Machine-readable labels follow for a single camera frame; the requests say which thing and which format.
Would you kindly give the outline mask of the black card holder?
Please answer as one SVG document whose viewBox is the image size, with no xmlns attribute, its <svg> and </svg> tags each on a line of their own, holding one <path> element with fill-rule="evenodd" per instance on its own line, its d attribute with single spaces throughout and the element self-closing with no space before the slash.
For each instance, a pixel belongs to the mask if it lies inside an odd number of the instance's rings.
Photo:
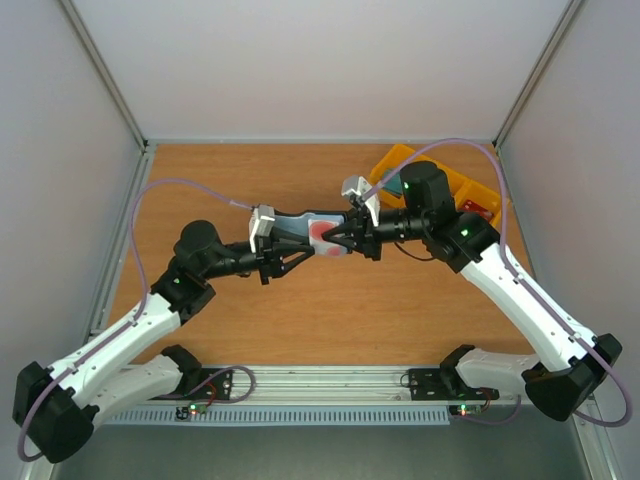
<svg viewBox="0 0 640 480">
<path fill-rule="evenodd" d="M 322 234 L 343 224 L 345 218 L 344 212 L 337 211 L 306 210 L 293 214 L 275 211 L 274 227 L 301 237 L 314 248 L 316 255 L 339 257 L 348 253 L 347 248 L 324 240 Z"/>
</svg>

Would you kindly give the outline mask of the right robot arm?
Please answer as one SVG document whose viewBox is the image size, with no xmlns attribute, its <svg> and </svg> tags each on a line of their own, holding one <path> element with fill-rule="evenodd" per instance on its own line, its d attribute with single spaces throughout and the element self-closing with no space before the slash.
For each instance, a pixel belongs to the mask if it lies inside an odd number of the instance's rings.
<svg viewBox="0 0 640 480">
<path fill-rule="evenodd" d="M 458 210 L 446 173 L 434 163 L 410 163 L 399 177 L 405 205 L 386 211 L 364 178 L 345 180 L 341 194 L 352 208 L 324 239 L 372 260 L 385 243 L 421 241 L 435 260 L 483 292 L 533 347 L 522 356 L 458 347 L 440 364 L 447 393 L 461 397 L 487 388 L 521 395 L 556 421 L 577 413 L 610 374 L 620 342 L 573 319 L 517 265 L 484 217 Z"/>
</svg>

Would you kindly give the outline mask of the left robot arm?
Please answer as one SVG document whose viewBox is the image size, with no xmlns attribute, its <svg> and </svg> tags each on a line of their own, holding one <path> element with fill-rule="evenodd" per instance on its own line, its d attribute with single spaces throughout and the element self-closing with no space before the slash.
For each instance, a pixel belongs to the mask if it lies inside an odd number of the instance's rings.
<svg viewBox="0 0 640 480">
<path fill-rule="evenodd" d="M 187 224 L 167 270 L 126 315 L 47 367 L 33 361 L 17 375 L 12 418 L 18 457 L 59 463 L 74 455 L 107 418 L 156 397 L 189 398 L 201 386 L 197 360 L 169 347 L 147 364 L 126 365 L 196 316 L 215 296 L 213 278 L 280 278 L 316 252 L 304 218 L 253 216 L 245 242 L 223 244 L 206 220 Z"/>
</svg>

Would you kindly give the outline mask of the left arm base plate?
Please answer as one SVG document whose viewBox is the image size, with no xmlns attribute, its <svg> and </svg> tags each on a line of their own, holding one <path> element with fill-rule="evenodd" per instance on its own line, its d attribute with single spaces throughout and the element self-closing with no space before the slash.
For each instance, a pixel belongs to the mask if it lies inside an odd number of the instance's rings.
<svg viewBox="0 0 640 480">
<path fill-rule="evenodd" d="M 156 396 L 154 400 L 229 400 L 232 380 L 233 371 L 202 368 L 195 373 L 185 374 L 173 392 Z"/>
</svg>

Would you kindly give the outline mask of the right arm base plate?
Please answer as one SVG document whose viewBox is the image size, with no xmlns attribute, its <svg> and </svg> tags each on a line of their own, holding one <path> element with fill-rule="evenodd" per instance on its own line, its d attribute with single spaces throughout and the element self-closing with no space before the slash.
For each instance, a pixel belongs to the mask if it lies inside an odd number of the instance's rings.
<svg viewBox="0 0 640 480">
<path fill-rule="evenodd" d="M 457 373 L 443 373 L 440 368 L 410 368 L 402 383 L 412 401 L 482 401 L 498 400 L 495 389 L 472 388 Z"/>
</svg>

